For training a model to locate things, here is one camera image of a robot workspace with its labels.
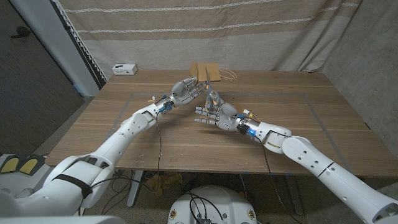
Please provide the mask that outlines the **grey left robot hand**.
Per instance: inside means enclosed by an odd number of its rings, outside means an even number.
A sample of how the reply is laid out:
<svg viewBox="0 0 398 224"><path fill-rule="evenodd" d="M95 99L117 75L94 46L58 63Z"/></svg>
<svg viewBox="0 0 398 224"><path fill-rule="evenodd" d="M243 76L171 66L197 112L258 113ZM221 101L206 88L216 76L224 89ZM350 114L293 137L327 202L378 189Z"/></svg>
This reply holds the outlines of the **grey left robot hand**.
<svg viewBox="0 0 398 224"><path fill-rule="evenodd" d="M185 78L173 86L170 100L174 103L174 107L185 106L205 90L205 86L198 82L197 77Z"/></svg>

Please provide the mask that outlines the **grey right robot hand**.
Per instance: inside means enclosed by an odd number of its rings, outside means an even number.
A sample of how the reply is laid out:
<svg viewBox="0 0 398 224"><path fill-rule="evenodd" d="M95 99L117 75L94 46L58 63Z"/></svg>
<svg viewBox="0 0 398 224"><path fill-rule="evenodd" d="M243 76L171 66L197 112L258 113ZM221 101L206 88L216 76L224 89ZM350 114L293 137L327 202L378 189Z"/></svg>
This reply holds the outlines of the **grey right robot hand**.
<svg viewBox="0 0 398 224"><path fill-rule="evenodd" d="M212 124L225 131L236 131L241 120L237 118L236 108L222 100L217 91L211 91L206 97L205 106L197 106L195 112L201 116L195 119L196 122Z"/></svg>

